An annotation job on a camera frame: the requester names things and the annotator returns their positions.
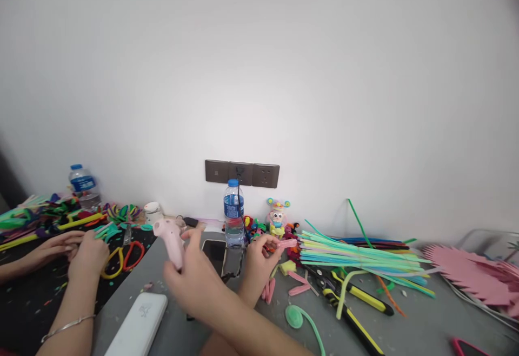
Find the white power bank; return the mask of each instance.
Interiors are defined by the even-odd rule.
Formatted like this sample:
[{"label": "white power bank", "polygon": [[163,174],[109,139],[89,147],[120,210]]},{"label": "white power bank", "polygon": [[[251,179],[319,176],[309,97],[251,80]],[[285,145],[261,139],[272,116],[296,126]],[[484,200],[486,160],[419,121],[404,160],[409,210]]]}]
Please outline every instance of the white power bank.
[{"label": "white power bank", "polygon": [[165,295],[141,293],[108,347],[105,356],[146,356],[168,305]]}]

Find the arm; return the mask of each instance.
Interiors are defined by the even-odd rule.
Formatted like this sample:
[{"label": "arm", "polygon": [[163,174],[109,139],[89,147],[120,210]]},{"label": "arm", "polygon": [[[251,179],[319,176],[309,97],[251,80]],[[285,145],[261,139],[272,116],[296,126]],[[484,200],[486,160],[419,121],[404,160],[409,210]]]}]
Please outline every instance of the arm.
[{"label": "arm", "polygon": [[[69,267],[69,284],[50,332],[94,313],[97,285],[108,258],[108,245],[94,239],[93,230],[85,234]],[[94,320],[87,319],[47,339],[37,356],[88,356],[92,347]]]},{"label": "arm", "polygon": [[[182,274],[176,271],[172,262],[168,261],[164,265],[164,278],[177,302],[190,315],[218,331],[225,342],[239,354],[248,356],[311,355],[308,350],[247,306],[238,295],[225,286],[209,259],[200,251],[201,235],[200,229],[193,229],[182,236],[183,239],[191,237],[191,242],[185,251]],[[254,244],[257,245],[256,249],[260,252],[263,244],[254,242],[252,245]],[[260,282],[263,283],[259,294],[266,281],[261,279],[254,283],[259,284]],[[251,328],[261,328],[262,336],[258,336]]]},{"label": "arm", "polygon": [[14,278],[27,275],[61,255],[68,256],[71,260],[77,253],[77,244],[83,240],[85,232],[74,231],[60,234],[46,240],[36,249],[0,267],[0,284],[4,284]]},{"label": "arm", "polygon": [[[260,238],[256,238],[247,248],[247,260],[245,268],[245,278],[243,279],[238,296],[242,302],[254,309],[256,303],[260,299],[261,292],[265,284],[269,281],[272,270],[279,262],[283,249],[277,249],[271,257],[263,251],[263,245],[268,244],[275,247],[278,239],[264,234]],[[217,332],[213,332],[207,340],[201,356],[236,356],[236,351],[220,336]]]}]

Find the yellow foam piece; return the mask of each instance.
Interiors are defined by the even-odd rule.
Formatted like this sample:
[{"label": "yellow foam piece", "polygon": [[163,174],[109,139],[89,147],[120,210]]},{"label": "yellow foam piece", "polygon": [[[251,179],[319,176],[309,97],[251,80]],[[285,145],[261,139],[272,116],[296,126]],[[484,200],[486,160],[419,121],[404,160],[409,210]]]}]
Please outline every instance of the yellow foam piece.
[{"label": "yellow foam piece", "polygon": [[292,260],[285,261],[280,264],[281,273],[285,276],[288,275],[288,271],[296,272],[296,264]]}]

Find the plastic container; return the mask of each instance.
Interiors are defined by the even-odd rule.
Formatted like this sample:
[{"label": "plastic container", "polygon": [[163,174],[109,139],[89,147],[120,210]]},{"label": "plastic container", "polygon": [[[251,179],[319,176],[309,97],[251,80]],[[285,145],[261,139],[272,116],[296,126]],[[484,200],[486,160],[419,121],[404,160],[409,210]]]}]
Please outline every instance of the plastic container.
[{"label": "plastic container", "polygon": [[84,210],[95,212],[101,204],[101,195],[90,171],[81,164],[70,166],[69,181]]},{"label": "plastic container", "polygon": [[225,239],[229,248],[243,247],[245,244],[245,225],[243,224],[243,192],[238,193],[238,180],[229,180],[223,197],[225,213]]}]

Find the small white jar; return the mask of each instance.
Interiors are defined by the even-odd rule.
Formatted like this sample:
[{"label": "small white jar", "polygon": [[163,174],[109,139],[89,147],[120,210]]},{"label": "small white jar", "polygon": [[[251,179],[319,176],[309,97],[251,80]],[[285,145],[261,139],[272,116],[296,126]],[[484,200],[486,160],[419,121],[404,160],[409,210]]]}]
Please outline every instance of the small white jar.
[{"label": "small white jar", "polygon": [[150,202],[144,206],[144,215],[146,216],[146,223],[149,225],[154,225],[155,222],[164,218],[161,205],[158,202]]}]

